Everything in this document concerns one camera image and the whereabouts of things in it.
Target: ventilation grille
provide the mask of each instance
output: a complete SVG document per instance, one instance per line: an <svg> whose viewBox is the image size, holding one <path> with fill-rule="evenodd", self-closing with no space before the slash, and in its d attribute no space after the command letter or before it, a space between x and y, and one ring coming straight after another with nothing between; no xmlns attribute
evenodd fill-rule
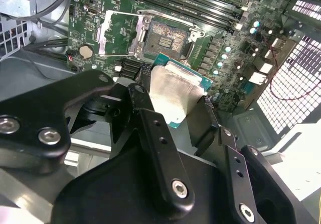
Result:
<svg viewBox="0 0 321 224"><path fill-rule="evenodd" d="M31 23L0 17L0 61L29 44Z"/></svg>
<svg viewBox="0 0 321 224"><path fill-rule="evenodd" d="M321 79L321 44L303 37L273 79L272 90L280 98L296 98L309 92ZM321 103L321 84L309 95L291 101L275 98L267 87L257 103L277 134L302 121Z"/></svg>
<svg viewBox="0 0 321 224"><path fill-rule="evenodd" d="M292 10L321 21L321 6L316 4L298 0Z"/></svg>

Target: black metal bracket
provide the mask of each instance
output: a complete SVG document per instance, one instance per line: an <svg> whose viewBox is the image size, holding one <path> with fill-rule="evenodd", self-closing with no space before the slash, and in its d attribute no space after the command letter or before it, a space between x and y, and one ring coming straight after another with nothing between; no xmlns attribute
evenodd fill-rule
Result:
<svg viewBox="0 0 321 224"><path fill-rule="evenodd" d="M203 117L207 118L208 127L200 138L202 142L198 146L202 154L198 150L198 155L213 162L224 176L233 220L237 223L266 223L256 209L246 162L236 150L234 136L218 124L211 104L206 104L206 99L203 101L199 111L206 113Z"/></svg>
<svg viewBox="0 0 321 224"><path fill-rule="evenodd" d="M268 223L315 223L303 204L256 148L244 146L241 153L247 162L256 205Z"/></svg>
<svg viewBox="0 0 321 224"><path fill-rule="evenodd" d="M170 219L189 213L195 194L162 114L153 110L147 91L138 84L128 87L141 147L156 178L156 206Z"/></svg>
<svg viewBox="0 0 321 224"><path fill-rule="evenodd" d="M70 147L65 119L73 123L79 108L67 111L68 116L65 111L108 95L113 86L109 76L92 70L0 102L0 118L14 120L17 127L14 133L0 134L0 166L41 173L55 170Z"/></svg>
<svg viewBox="0 0 321 224"><path fill-rule="evenodd" d="M62 216L63 223L70 223L70 218L88 222L91 213L101 218L99 222L105 221L106 202L120 211L124 201L135 221L142 223L169 219L186 223L189 218L193 223L313 223L257 150L237 151L232 133L218 124L205 98L188 115L189 128L196 126L190 131L197 154L216 167L177 152L146 88L137 83L115 85L99 71L80 73L0 102L0 120L0 166L13 173L38 175L59 169L70 148L70 133L96 121L110 123L112 158L67 184L56 199L53 223L61 223ZM100 196L97 190L106 195ZM277 210L266 207L266 200L273 201Z"/></svg>

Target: black cable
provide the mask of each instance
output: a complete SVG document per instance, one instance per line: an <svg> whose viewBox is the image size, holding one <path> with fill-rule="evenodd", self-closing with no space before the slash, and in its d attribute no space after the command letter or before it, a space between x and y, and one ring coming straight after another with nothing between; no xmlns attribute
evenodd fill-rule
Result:
<svg viewBox="0 0 321 224"><path fill-rule="evenodd" d="M63 35L63 36L68 36L68 31L66 31L66 30L64 30L64 29L61 29L61 28L59 28L59 27L57 27L57 26L53 26L53 25L50 25L50 24L47 24L47 23L43 23L43 26L44 26L45 28L49 28L49 29L51 29L51 30L56 31L56 32L60 33L60 34Z"/></svg>
<svg viewBox="0 0 321 224"><path fill-rule="evenodd" d="M68 43L56 43L56 44L47 44L45 46L39 46L39 47L29 47L29 49L45 49L45 48L67 47L67 46L68 46Z"/></svg>
<svg viewBox="0 0 321 224"><path fill-rule="evenodd" d="M48 6L44 10L42 10L42 11L40 11L40 12L34 14L33 16L30 16L30 17L13 17L13 16L8 16L8 17L10 19L16 20L16 21L35 20L35 19L41 18L41 17L51 13L52 11L54 11L58 6L60 6L62 4L62 2L64 2L64 0L56 0L54 3L52 3L50 6Z"/></svg>
<svg viewBox="0 0 321 224"><path fill-rule="evenodd" d="M27 54L27 52L21 48L21 52L25 55L25 57L29 60L29 62L34 66L34 68L39 72L39 74L45 78L45 79L49 79L49 80L54 80L54 81L57 81L59 79L55 79L55 78L51 78L51 77L48 77L46 76L40 69L39 67L36 65L36 63L29 57L29 55Z"/></svg>
<svg viewBox="0 0 321 224"><path fill-rule="evenodd" d="M50 48L47 46L51 46L51 47L57 47L56 45L60 45L60 44L64 44L63 46L67 46L68 44L68 38L62 38L62 39L54 39L54 40L49 40L49 41L45 41L45 42L39 42L39 43L31 43L27 46L24 47L25 50L27 49L37 49L37 48Z"/></svg>
<svg viewBox="0 0 321 224"><path fill-rule="evenodd" d="M62 19L64 18L67 10L69 9L70 3L71 3L71 0L68 0L64 11L62 12L61 16L56 21L54 21L52 23L43 21L41 19L38 19L38 21L41 22L43 25L46 25L45 27L48 27L49 25L54 26L54 25L60 23L62 21Z"/></svg>
<svg viewBox="0 0 321 224"><path fill-rule="evenodd" d="M53 58L53 59L58 60L60 62L64 62L64 63L67 62L67 57L63 54L59 54L56 52L49 52L49 51L45 51L45 50L39 50L39 49L25 49L25 50L27 50L29 52L37 53L42 56Z"/></svg>

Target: mounting hole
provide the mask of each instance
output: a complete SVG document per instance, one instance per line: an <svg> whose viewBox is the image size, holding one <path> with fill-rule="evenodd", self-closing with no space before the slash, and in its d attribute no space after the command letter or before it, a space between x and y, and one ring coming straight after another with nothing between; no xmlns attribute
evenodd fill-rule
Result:
<svg viewBox="0 0 321 224"><path fill-rule="evenodd" d="M157 127L161 126L160 122L158 122L157 120L154 120L154 125L156 125Z"/></svg>
<svg viewBox="0 0 321 224"><path fill-rule="evenodd" d="M135 85L135 89L138 91L138 92L141 92L141 93L144 93L145 92L145 89L143 89L141 86L139 85Z"/></svg>
<svg viewBox="0 0 321 224"><path fill-rule="evenodd" d="M118 108L115 108L111 111L111 115L113 117L117 117L120 114L120 110Z"/></svg>
<svg viewBox="0 0 321 224"><path fill-rule="evenodd" d="M163 137L160 137L159 141L160 141L163 145L167 144L167 140L166 140L165 138L163 138Z"/></svg>
<svg viewBox="0 0 321 224"><path fill-rule="evenodd" d="M103 82L109 82L108 78L105 77L105 76L103 76L103 75L101 75L101 76L99 77L99 79L100 79L101 81L103 81Z"/></svg>
<svg viewBox="0 0 321 224"><path fill-rule="evenodd" d="M236 173L237 173L241 178L243 178L243 177L244 177L244 175L242 174L242 172L241 172L241 171L237 170L237 171L236 171Z"/></svg>

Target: red wire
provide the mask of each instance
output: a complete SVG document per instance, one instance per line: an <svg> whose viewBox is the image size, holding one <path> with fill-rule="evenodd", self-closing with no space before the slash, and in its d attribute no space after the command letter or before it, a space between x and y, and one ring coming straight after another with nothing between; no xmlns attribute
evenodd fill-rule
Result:
<svg viewBox="0 0 321 224"><path fill-rule="evenodd" d="M270 51L271 51L271 53L272 53L272 56L273 56L275 65L276 65L276 67L277 67L277 71L274 73L274 75L272 76L271 81L270 81L270 92L271 92L271 94L272 94L275 98L277 98L278 100L282 100L282 101L294 101L294 100L298 100L298 99L301 99L301 98L304 98L304 97L310 95L310 94L318 87L318 85L321 83L321 80L320 80L310 91L306 92L305 94L303 94L303 95L301 95L301 96L299 96L299 97L294 97L294 98L282 98L282 97L278 97L278 96L273 92L273 90L272 90L272 83L273 83L274 77L276 76L276 74L278 73L278 71L279 71L279 69L280 69L281 67L278 66L276 57L275 57L274 52L273 52L273 49L272 49L272 46L269 45L269 48L270 48Z"/></svg>

